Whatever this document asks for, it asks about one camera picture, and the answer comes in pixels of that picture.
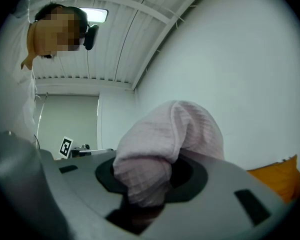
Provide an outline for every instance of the orange pillow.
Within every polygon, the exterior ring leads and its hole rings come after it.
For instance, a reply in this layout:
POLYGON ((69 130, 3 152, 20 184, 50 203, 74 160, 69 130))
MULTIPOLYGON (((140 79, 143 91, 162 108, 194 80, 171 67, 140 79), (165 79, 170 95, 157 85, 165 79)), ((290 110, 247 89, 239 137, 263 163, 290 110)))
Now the orange pillow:
POLYGON ((248 170, 248 173, 270 187, 285 203, 300 196, 300 172, 297 169, 297 155, 289 160, 262 168, 248 170))

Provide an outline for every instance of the white corrugated ceiling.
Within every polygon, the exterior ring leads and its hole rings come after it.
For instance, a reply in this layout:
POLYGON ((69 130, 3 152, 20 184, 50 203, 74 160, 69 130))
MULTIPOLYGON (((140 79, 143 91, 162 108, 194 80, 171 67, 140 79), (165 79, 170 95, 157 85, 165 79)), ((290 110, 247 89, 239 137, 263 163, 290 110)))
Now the white corrugated ceiling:
MULTIPOLYGON (((30 17, 49 1, 31 0, 30 17)), ((164 37, 194 0, 55 1, 65 6, 106 9, 108 17, 98 23, 92 50, 83 47, 53 60, 35 59, 38 91, 98 94, 98 87, 133 90, 164 37)))

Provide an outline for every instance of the black hair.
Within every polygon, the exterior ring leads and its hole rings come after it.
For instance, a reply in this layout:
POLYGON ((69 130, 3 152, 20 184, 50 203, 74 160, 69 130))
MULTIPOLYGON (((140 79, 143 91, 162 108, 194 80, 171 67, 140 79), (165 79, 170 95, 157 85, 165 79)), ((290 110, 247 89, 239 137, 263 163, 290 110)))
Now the black hair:
MULTIPOLYGON (((88 26, 88 16, 83 10, 81 10, 80 8, 77 8, 77 7, 72 7, 72 6, 67 7, 67 6, 64 6, 59 3, 50 2, 47 5, 45 5, 44 7, 42 7, 37 12, 37 14, 34 16, 34 21, 40 21, 42 19, 45 19, 46 16, 51 14, 52 10, 57 7, 68 8, 68 9, 72 10, 79 17, 79 25, 80 25, 79 31, 80 31, 81 36, 84 36, 84 34, 86 33, 86 30, 87 30, 87 26, 88 26)), ((52 55, 52 56, 44 55, 44 56, 40 56, 40 57, 52 59, 54 57, 54 55, 52 55)))

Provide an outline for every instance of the yellow fabric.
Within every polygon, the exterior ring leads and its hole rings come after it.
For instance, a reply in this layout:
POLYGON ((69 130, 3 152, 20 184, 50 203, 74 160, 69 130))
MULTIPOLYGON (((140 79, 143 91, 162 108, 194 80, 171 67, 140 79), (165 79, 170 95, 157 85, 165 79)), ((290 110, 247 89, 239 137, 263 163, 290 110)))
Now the yellow fabric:
POLYGON ((281 163, 249 170, 248 173, 275 191, 285 203, 300 196, 300 172, 297 169, 297 155, 281 163))

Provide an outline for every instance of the person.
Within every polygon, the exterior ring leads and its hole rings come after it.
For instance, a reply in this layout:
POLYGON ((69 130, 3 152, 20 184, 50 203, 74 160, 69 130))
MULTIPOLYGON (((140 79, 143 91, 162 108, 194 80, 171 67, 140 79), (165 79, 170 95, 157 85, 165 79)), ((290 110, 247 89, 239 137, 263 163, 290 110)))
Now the person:
POLYGON ((21 0, 0 29, 0 133, 13 132, 32 143, 37 57, 52 59, 59 51, 78 49, 88 26, 87 14, 77 7, 49 3, 29 19, 30 0, 21 0))

